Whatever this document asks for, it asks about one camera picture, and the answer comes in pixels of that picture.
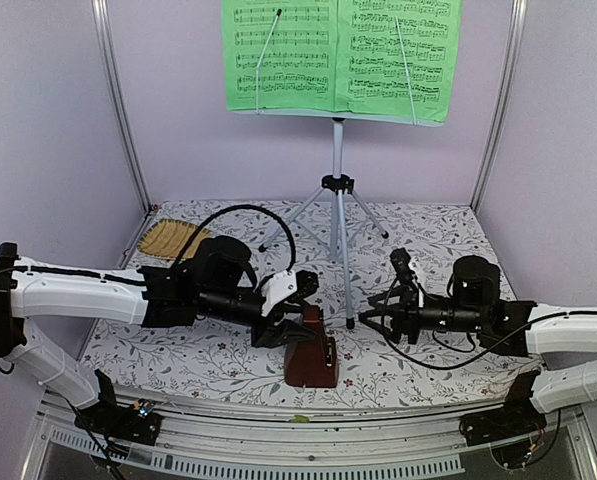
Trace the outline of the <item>dark red metronome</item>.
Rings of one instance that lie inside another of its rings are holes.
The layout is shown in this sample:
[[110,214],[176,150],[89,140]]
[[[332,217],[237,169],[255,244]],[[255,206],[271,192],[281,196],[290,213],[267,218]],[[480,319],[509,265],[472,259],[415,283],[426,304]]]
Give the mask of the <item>dark red metronome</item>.
[[313,337],[290,344],[285,351],[284,381],[297,388],[332,389],[339,380],[339,364],[335,339],[325,332],[323,313],[319,307],[305,306],[303,326]]

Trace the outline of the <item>green sheet music page one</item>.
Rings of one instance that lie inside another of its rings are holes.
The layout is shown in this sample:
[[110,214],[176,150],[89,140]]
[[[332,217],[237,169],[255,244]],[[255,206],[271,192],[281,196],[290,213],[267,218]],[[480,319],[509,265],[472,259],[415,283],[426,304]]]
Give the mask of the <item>green sheet music page one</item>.
[[334,110],[336,1],[223,1],[227,109]]

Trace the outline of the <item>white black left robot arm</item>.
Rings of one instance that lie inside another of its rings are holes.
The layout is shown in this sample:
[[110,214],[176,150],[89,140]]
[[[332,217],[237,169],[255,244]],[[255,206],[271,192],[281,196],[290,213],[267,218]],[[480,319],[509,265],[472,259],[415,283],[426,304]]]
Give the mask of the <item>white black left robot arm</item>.
[[0,359],[24,367],[76,410],[77,427],[106,438],[154,445],[162,416],[154,402],[118,404],[111,379],[80,366],[33,323],[36,316],[114,320],[141,328],[190,326],[209,317],[249,328],[251,343],[276,348],[311,341],[302,323],[318,278],[291,268],[257,284],[241,241],[205,238],[174,268],[85,270],[19,256],[0,245]]

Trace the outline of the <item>green sheet music stack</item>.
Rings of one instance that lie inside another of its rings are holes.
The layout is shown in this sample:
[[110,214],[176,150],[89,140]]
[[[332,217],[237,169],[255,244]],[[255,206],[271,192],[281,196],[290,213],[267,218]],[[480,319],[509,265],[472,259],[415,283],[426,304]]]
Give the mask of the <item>green sheet music stack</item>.
[[444,124],[461,20],[460,1],[340,1],[335,110]]

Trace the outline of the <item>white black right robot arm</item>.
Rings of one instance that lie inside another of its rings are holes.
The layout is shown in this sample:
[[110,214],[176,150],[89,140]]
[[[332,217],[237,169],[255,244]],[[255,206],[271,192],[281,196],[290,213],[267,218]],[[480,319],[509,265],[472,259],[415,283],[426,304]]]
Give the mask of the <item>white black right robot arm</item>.
[[[500,296],[497,265],[476,255],[453,264],[447,296],[427,293],[408,252],[390,255],[396,279],[384,293],[369,297],[362,324],[390,346],[414,344],[422,331],[470,333],[483,353],[543,356],[547,353],[596,353],[597,307],[556,307]],[[506,439],[546,427],[548,413],[597,401],[597,359],[566,369],[533,370],[518,375],[501,407],[463,416],[459,430],[468,444]]]

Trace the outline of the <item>white perforated music stand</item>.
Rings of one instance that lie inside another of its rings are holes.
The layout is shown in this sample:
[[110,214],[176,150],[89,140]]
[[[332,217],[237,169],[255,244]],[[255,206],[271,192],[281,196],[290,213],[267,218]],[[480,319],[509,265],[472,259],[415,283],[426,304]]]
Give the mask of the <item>white perforated music stand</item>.
[[[342,169],[343,163],[343,132],[344,123],[348,119],[384,121],[394,123],[404,123],[395,117],[384,117],[378,115],[361,115],[345,112],[322,111],[322,110],[301,110],[301,109],[277,109],[277,110],[245,110],[234,111],[241,114],[255,114],[260,116],[286,115],[286,116],[311,116],[328,118],[333,123],[333,158],[332,171],[325,176],[320,185],[321,192],[330,192],[332,195],[332,217],[331,217],[331,237],[329,241],[329,252],[333,259],[347,261],[348,244],[350,234],[348,232],[344,204],[347,198],[356,196],[356,190],[353,180],[347,176]],[[430,125],[416,125],[423,127],[435,127]]]

